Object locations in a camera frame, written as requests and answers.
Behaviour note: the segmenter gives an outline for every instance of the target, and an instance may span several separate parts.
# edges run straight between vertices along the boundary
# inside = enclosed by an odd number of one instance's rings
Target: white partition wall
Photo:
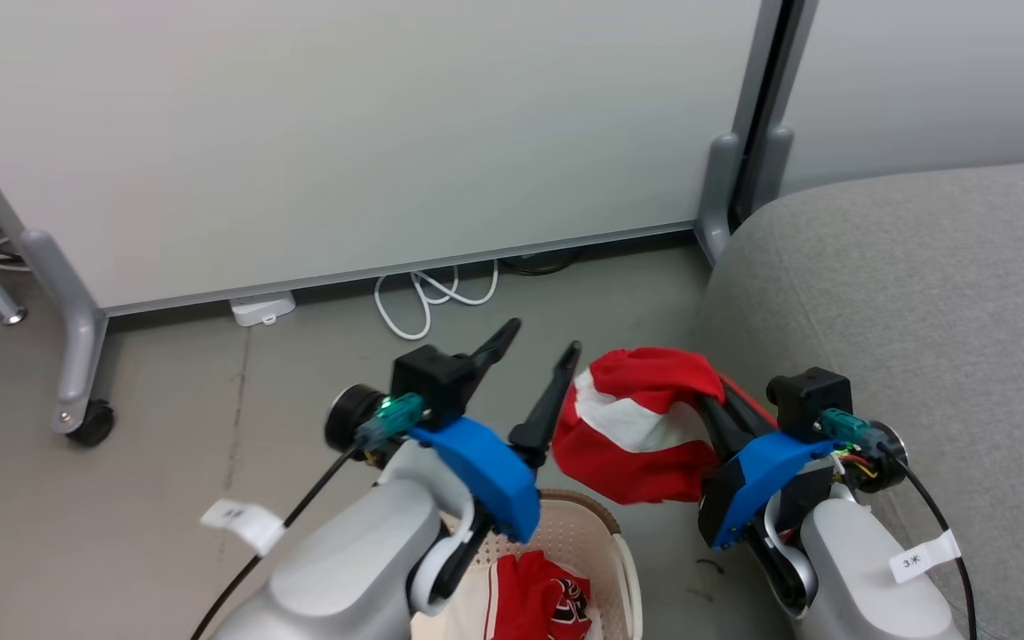
[[[819,0],[807,33],[779,195],[1024,161],[1024,3]]]
[[[742,0],[0,1],[0,190],[98,306],[688,227]]]

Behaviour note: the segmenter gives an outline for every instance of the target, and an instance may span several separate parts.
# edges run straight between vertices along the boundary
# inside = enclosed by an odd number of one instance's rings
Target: white stripe
[[[914,577],[922,575],[935,564],[951,562],[954,558],[962,558],[963,551],[958,548],[958,543],[954,541],[954,531],[947,528],[942,531],[942,536],[932,540],[930,543],[920,544],[919,547],[911,547],[902,554],[891,556],[887,563],[891,564],[891,572],[895,575],[895,583],[906,583]]]
[[[488,621],[488,627],[484,629],[484,640],[496,636],[496,614],[500,611],[501,600],[501,581],[497,579],[497,566],[500,566],[499,562],[488,567],[488,614],[484,616]]]
[[[655,414],[630,397],[598,392],[590,369],[575,377],[574,387],[575,413],[581,421],[623,451],[645,454],[711,439],[702,417],[685,401],[675,401],[665,416]]]

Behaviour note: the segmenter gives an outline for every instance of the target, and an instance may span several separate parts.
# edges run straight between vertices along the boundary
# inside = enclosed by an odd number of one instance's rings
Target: white label
[[[918,575],[923,575],[928,568],[935,564],[951,562],[954,558],[962,556],[958,550],[958,543],[954,542],[954,532],[950,529],[944,530],[942,536],[932,540],[930,543],[920,544],[902,554],[893,556],[890,560],[891,572],[895,575],[895,583],[906,583]]]
[[[212,528],[226,528],[251,544],[256,554],[266,556],[286,534],[284,519],[259,505],[234,500],[220,500],[208,509],[200,523]]]

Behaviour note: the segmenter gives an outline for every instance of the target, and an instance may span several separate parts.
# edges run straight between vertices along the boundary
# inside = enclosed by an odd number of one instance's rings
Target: caster wheel
[[[77,429],[66,434],[74,444],[96,446],[110,437],[115,417],[109,400],[89,400],[85,406],[85,418]]]

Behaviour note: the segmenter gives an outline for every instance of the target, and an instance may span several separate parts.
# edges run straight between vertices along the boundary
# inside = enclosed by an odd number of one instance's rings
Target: green connector
[[[362,422],[357,429],[357,437],[367,442],[366,449],[374,449],[394,434],[402,434],[421,421],[424,403],[416,393],[401,397],[387,397],[378,408],[374,418]]]
[[[871,425],[864,419],[845,413],[840,409],[828,409],[820,414],[820,430],[833,440],[859,444],[865,440],[865,434],[871,430]]]

